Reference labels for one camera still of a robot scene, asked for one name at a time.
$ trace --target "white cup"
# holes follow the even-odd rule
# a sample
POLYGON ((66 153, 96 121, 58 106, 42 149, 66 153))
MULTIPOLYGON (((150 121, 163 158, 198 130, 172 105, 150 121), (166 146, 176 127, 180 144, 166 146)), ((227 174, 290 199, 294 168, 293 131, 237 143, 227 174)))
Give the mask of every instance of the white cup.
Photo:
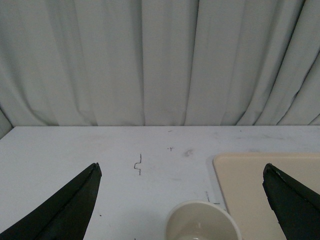
POLYGON ((166 240, 242 240, 232 217, 212 203, 192 200, 180 203, 169 213, 166 240))

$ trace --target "beige tray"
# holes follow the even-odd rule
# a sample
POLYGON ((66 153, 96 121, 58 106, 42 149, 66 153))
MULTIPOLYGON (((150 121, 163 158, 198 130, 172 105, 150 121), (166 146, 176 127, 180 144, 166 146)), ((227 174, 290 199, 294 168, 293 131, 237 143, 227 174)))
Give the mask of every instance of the beige tray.
POLYGON ((320 153, 224 153, 213 160, 228 212, 244 240, 286 240, 263 189, 267 163, 320 193, 320 153))

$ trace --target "tabletop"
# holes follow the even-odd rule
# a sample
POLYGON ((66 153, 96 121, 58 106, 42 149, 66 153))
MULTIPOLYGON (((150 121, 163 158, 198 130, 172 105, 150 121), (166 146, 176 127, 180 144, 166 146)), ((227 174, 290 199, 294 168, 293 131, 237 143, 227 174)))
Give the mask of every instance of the tabletop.
POLYGON ((102 171, 85 240, 163 240, 177 204, 226 209, 212 161, 230 152, 319 152, 319 126, 15 127, 0 139, 0 232, 92 163, 102 171))

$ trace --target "stain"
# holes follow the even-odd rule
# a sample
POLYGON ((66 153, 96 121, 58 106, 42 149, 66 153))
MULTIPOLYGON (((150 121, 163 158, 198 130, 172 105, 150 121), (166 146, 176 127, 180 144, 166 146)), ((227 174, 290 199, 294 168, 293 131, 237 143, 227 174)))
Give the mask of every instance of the stain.
POLYGON ((206 198, 208 199, 208 202, 210 203, 208 191, 205 191, 205 195, 206 195, 206 198))
POLYGON ((186 157, 186 158, 190 157, 191 155, 194 154, 194 151, 195 151, 194 149, 189 149, 189 150, 184 152, 183 156, 186 157))

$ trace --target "dark mark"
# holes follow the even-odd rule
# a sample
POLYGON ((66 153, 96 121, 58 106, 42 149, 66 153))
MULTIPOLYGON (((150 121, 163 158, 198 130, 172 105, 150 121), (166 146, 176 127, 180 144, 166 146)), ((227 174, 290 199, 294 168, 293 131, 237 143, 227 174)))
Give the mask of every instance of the dark mark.
POLYGON ((206 195, 206 198, 208 199, 208 202, 210 203, 208 191, 205 191, 205 195, 206 195))
POLYGON ((137 164, 141 164, 141 162, 142 162, 142 156, 141 156, 141 153, 140 153, 140 162, 136 162, 135 164, 134 164, 134 169, 137 169, 137 170, 139 170, 139 176, 141 175, 141 168, 136 168, 136 165, 137 164))
POLYGON ((184 157, 189 157, 189 156, 191 156, 193 154, 194 154, 194 150, 193 149, 189 149, 183 154, 183 156, 184 157))

